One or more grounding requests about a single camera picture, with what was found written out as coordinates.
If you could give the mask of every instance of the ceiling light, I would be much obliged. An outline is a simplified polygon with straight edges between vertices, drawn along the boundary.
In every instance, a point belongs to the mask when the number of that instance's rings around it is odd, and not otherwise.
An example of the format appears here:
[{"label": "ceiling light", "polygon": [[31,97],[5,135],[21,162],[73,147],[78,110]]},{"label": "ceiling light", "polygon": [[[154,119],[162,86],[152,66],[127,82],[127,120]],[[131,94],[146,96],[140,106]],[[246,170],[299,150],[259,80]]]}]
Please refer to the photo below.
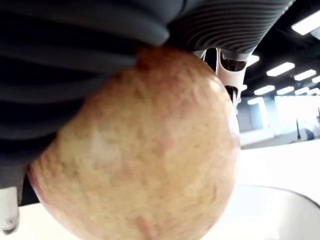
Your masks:
[{"label": "ceiling light", "polygon": [[298,74],[298,75],[295,75],[295,76],[294,76],[294,79],[297,80],[297,81],[301,81],[301,80],[310,78],[310,77],[312,77],[312,76],[314,76],[314,75],[316,75],[316,74],[317,74],[317,72],[316,72],[315,70],[310,69],[310,70],[308,70],[308,71],[305,71],[305,72],[303,72],[303,73],[300,73],[300,74]]},{"label": "ceiling light", "polygon": [[248,100],[248,105],[254,105],[254,104],[259,104],[263,101],[264,99],[262,97],[256,97],[253,99]]},{"label": "ceiling light", "polygon": [[276,77],[280,74],[283,74],[291,69],[295,68],[295,64],[291,62],[285,62],[284,64],[281,64],[280,66],[277,66],[269,71],[266,72],[266,74],[270,77]]},{"label": "ceiling light", "polygon": [[263,94],[269,93],[269,92],[271,92],[271,91],[273,91],[275,89],[276,89],[275,86],[268,85],[268,86],[264,86],[262,88],[259,88],[259,89],[255,90],[254,94],[255,95],[263,95]]},{"label": "ceiling light", "polygon": [[260,60],[260,57],[256,56],[256,55],[251,55],[248,59],[248,61],[246,62],[246,66],[249,67],[252,64],[255,64],[256,62],[258,62]]},{"label": "ceiling light", "polygon": [[309,90],[306,94],[308,95],[317,94],[318,91],[319,91],[319,88],[316,87],[314,89]]},{"label": "ceiling light", "polygon": [[303,88],[300,88],[300,89],[294,91],[294,93],[295,93],[295,95],[301,95],[301,94],[305,94],[308,91],[309,91],[308,87],[303,87]]},{"label": "ceiling light", "polygon": [[276,94],[278,95],[283,95],[283,94],[287,94],[287,93],[290,93],[292,92],[293,90],[295,90],[295,88],[293,86],[287,86],[285,88],[282,88],[278,91],[276,91]]},{"label": "ceiling light", "polygon": [[320,27],[320,11],[306,17],[298,23],[291,26],[291,28],[301,35],[306,35],[311,31]]},{"label": "ceiling light", "polygon": [[317,77],[313,78],[313,79],[312,79],[312,82],[313,82],[314,84],[320,83],[320,76],[317,76]]},{"label": "ceiling light", "polygon": [[248,89],[248,86],[243,84],[242,87],[241,87],[241,91],[244,91],[244,90],[247,90]]}]

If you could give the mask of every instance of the apple skin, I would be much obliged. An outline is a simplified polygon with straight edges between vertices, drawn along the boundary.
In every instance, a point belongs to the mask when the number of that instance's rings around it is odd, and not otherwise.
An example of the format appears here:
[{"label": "apple skin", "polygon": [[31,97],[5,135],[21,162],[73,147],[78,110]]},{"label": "apple skin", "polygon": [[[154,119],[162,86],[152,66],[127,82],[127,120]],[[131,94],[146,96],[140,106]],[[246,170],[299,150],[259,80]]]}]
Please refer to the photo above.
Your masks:
[{"label": "apple skin", "polygon": [[40,201],[83,240],[199,240],[235,183],[239,128],[191,53],[140,48],[29,167]]}]

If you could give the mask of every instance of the black ceiling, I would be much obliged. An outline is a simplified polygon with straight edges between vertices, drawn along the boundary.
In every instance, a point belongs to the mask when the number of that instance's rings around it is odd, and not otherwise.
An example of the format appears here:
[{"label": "black ceiling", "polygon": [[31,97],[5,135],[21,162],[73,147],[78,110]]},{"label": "black ceiling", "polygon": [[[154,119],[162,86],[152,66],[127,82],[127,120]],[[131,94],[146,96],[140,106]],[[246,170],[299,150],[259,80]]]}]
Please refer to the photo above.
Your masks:
[{"label": "black ceiling", "polygon": [[[260,61],[248,67],[244,84],[248,89],[242,93],[243,97],[254,96],[254,91],[266,85],[274,85],[275,91],[266,95],[275,95],[276,90],[294,86],[295,90],[302,87],[319,87],[312,78],[296,81],[294,76],[313,69],[320,76],[320,40],[310,33],[302,36],[291,29],[291,25],[320,10],[319,0],[297,0],[292,7],[279,19],[254,51]],[[215,68],[216,50],[209,49],[206,61]],[[267,76],[266,72],[280,64],[291,62],[295,68],[279,76]]]}]

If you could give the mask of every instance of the wall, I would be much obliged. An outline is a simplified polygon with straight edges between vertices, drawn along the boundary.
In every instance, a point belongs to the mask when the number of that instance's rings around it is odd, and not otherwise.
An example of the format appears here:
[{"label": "wall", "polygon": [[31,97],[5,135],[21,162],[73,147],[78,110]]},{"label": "wall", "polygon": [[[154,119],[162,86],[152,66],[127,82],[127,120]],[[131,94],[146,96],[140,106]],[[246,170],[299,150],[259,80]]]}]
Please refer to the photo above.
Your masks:
[{"label": "wall", "polygon": [[248,105],[248,99],[244,97],[237,106],[241,133],[263,128],[259,105]]}]

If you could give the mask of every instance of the red yellow apple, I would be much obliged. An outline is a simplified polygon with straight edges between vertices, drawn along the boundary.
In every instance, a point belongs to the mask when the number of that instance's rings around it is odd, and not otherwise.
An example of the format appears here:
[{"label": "red yellow apple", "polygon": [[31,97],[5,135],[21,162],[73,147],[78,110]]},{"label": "red yellow apple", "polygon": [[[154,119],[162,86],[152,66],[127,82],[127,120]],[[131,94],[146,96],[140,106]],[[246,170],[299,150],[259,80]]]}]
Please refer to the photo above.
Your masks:
[{"label": "red yellow apple", "polygon": [[28,172],[40,201],[83,240],[199,240],[235,182],[238,125],[212,69],[140,48]]}]

